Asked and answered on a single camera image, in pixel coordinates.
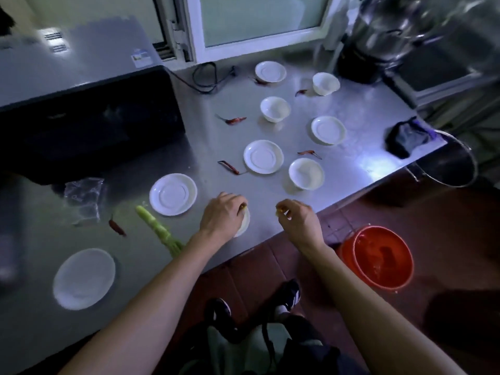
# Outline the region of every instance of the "plastic bag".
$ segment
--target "plastic bag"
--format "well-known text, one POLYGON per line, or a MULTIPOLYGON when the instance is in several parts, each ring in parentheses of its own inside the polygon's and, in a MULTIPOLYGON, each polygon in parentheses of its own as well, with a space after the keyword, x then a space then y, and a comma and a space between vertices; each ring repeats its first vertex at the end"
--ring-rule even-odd
POLYGON ((66 183, 64 199, 72 225, 98 223, 101 220, 98 201, 103 182, 104 179, 98 177, 87 177, 66 183))

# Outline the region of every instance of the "stainless steel countertop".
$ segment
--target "stainless steel countertop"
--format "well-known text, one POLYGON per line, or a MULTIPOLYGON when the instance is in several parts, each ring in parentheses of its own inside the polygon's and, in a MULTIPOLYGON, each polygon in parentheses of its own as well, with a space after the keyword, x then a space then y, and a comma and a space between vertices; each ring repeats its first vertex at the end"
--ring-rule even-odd
MULTIPOLYGON (((212 95, 198 95, 174 80, 174 87, 186 127, 179 142, 104 174, 101 223, 73 227, 60 194, 50 186, 39 186, 12 177, 0 182, 0 239, 15 249, 18 282, 0 296, 0 373, 10 374, 32 366, 84 336, 104 327, 171 257, 150 229, 135 215, 134 207, 148 204, 149 189, 159 177, 182 172, 198 187, 193 207, 177 217, 160 217, 175 236, 187 241, 197 231, 203 209, 221 191, 241 193, 249 201, 251 221, 245 234, 225 245, 207 269, 238 255, 279 233, 274 205, 284 198, 296 198, 322 210, 365 189, 441 146, 431 142, 415 150, 407 160, 399 160, 384 150, 384 132, 414 112, 386 85, 355 84, 341 79, 341 89, 320 97, 295 97, 310 88, 312 75, 327 68, 317 52, 300 54, 267 53, 265 58, 282 62, 287 78, 280 84, 258 86, 248 76, 262 59, 262 53, 226 60, 238 65, 238 77, 230 79, 212 95), (260 114, 260 101, 279 96, 292 107, 282 123, 267 122, 260 114), (247 120, 228 126, 215 117, 246 116, 247 120), (347 128, 347 139, 339 146, 315 142, 310 122, 320 115, 338 117, 347 128), (284 153, 284 165, 274 174, 247 173, 235 176, 218 160, 227 160, 244 170, 243 149, 256 139, 277 143, 284 153), (296 189, 288 177, 288 167, 298 151, 315 150, 326 173, 323 187, 316 191, 296 189), (114 219, 127 232, 122 238, 107 220, 114 219), (103 300, 81 311, 61 308, 52 296, 53 277, 62 262, 73 253, 100 247, 116 260, 115 284, 103 300)), ((191 70, 180 75, 190 79, 191 70)))

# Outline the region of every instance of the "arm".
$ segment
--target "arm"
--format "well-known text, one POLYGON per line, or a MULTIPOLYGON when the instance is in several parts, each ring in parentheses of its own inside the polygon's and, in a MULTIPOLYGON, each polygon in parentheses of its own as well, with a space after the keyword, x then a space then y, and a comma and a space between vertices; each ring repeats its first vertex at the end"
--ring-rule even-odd
POLYGON ((343 264, 324 243, 311 207, 285 200, 277 209, 279 223, 320 275, 372 373, 465 374, 343 264))
POLYGON ((243 196, 221 193, 180 255, 132 299, 61 370, 72 374, 149 374, 176 329, 184 304, 209 259, 241 226, 243 196))

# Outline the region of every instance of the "black shoe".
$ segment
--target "black shoe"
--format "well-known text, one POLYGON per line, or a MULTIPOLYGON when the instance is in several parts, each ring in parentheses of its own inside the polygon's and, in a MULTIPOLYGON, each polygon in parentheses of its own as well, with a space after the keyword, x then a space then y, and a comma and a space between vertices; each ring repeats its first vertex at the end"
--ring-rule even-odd
POLYGON ((281 285, 279 290, 274 294, 273 307, 276 308, 279 305, 284 305, 285 308, 290 312, 295 305, 301 299, 301 288, 297 283, 297 280, 292 279, 281 285))
POLYGON ((207 302, 204 312, 205 322, 216 328, 222 336, 232 342, 236 339, 238 329, 231 317, 228 303, 221 298, 213 298, 207 302))

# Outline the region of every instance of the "forearm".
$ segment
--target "forearm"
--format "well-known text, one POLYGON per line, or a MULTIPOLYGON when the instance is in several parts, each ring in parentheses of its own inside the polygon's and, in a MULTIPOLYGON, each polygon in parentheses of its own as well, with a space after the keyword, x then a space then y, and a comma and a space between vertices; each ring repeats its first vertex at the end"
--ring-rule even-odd
POLYGON ((172 338, 192 287, 218 248, 215 240, 195 234, 61 374, 151 373, 172 338))
POLYGON ((464 373, 324 245, 301 250, 315 267, 372 373, 464 373))

